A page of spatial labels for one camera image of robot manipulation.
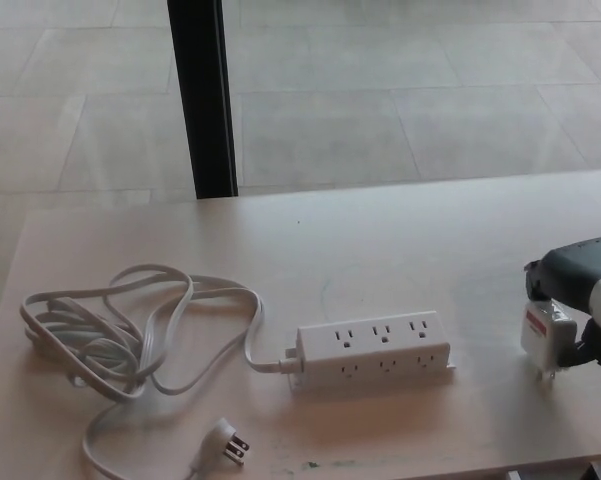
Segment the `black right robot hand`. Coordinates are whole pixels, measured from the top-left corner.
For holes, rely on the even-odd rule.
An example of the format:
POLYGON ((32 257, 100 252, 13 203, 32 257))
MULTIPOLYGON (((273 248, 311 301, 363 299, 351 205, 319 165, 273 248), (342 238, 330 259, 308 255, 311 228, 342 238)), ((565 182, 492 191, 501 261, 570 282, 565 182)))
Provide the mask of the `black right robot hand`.
POLYGON ((525 287, 521 343, 539 373, 601 366, 601 237, 528 263, 525 287))

